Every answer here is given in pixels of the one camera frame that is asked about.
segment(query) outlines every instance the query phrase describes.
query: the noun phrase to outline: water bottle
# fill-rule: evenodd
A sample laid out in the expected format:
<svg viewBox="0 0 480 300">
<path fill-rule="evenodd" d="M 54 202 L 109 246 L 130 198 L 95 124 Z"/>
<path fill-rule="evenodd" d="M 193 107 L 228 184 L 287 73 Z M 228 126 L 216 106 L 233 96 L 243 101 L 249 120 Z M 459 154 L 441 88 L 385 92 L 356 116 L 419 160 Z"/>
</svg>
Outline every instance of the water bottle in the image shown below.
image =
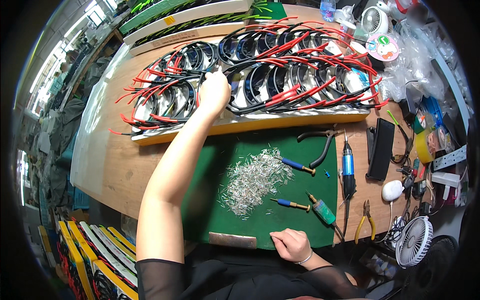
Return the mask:
<svg viewBox="0 0 480 300">
<path fill-rule="evenodd" d="M 320 12 L 322 13 L 324 21 L 333 22 L 335 0 L 322 0 L 320 3 Z"/>
</svg>

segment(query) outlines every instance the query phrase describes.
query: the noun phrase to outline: blue screwdriver handle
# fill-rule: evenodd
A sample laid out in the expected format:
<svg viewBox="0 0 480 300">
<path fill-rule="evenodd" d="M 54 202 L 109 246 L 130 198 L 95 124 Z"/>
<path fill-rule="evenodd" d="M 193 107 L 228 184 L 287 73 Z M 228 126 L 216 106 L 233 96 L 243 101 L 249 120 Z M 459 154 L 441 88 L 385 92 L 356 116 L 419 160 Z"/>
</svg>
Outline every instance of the blue screwdriver handle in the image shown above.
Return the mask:
<svg viewBox="0 0 480 300">
<path fill-rule="evenodd" d="M 284 206 L 290 206 L 290 201 L 285 200 L 285 199 L 279 199 L 278 204 L 284 205 Z"/>
<path fill-rule="evenodd" d="M 292 160 L 289 160 L 287 158 L 282 158 L 282 163 L 284 163 L 286 165 L 289 165 L 291 167 L 294 167 L 296 169 L 299 169 L 299 170 L 302 170 L 302 167 L 303 167 L 302 164 L 296 163 L 296 162 L 294 162 Z"/>
</svg>

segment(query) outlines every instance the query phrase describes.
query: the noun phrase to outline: white fan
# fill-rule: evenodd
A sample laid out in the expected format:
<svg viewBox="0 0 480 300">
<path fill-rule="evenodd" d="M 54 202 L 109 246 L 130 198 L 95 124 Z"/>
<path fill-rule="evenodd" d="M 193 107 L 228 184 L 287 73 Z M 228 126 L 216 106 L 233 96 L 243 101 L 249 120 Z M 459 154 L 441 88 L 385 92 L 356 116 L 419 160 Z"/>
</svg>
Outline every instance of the white fan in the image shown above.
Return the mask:
<svg viewBox="0 0 480 300">
<path fill-rule="evenodd" d="M 430 247 L 433 238 L 433 227 L 428 217 L 419 216 L 410 221 L 402 231 L 402 236 L 396 244 L 396 262 L 407 267 L 418 264 Z"/>
<path fill-rule="evenodd" d="M 361 14 L 363 30 L 369 34 L 387 33 L 392 25 L 385 12 L 376 6 L 371 6 Z"/>
</svg>

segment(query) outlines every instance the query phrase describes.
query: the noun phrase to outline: woman's arm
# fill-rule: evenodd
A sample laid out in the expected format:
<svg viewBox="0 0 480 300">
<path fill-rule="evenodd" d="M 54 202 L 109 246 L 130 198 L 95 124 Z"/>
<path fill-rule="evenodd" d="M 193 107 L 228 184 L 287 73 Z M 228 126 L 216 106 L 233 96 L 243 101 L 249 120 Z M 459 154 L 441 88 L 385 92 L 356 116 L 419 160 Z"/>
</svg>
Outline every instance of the woman's arm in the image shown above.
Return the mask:
<svg viewBox="0 0 480 300">
<path fill-rule="evenodd" d="M 305 269 L 311 271 L 319 267 L 332 265 L 312 251 L 310 241 L 304 231 L 287 228 L 280 232 L 270 232 L 270 236 L 272 237 L 278 254 L 280 254 L 280 257 L 285 260 L 299 263 L 303 262 L 311 254 L 312 256 L 306 262 L 301 264 Z M 345 275 L 353 285 L 357 285 L 357 281 L 352 275 L 346 272 Z"/>
<path fill-rule="evenodd" d="M 138 216 L 137 260 L 184 262 L 181 203 L 208 131 L 230 99 L 231 88 L 221 70 L 206 77 L 201 105 L 165 151 L 145 189 Z"/>
</svg>

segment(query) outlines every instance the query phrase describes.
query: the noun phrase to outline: yellow-handled wire cutters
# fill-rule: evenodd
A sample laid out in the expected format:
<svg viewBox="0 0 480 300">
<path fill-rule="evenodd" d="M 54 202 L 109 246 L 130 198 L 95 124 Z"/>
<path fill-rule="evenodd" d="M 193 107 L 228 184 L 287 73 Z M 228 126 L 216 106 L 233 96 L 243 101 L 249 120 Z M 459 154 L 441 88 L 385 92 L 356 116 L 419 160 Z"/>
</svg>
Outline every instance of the yellow-handled wire cutters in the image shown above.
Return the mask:
<svg viewBox="0 0 480 300">
<path fill-rule="evenodd" d="M 355 232 L 355 244 L 359 243 L 360 229 L 366 217 L 368 218 L 368 221 L 370 222 L 370 226 L 372 227 L 372 240 L 374 240 L 375 239 L 375 222 L 372 216 L 370 215 L 370 200 L 367 200 L 363 203 L 363 217 L 361 217 L 360 224 L 357 227 L 357 232 Z"/>
</svg>

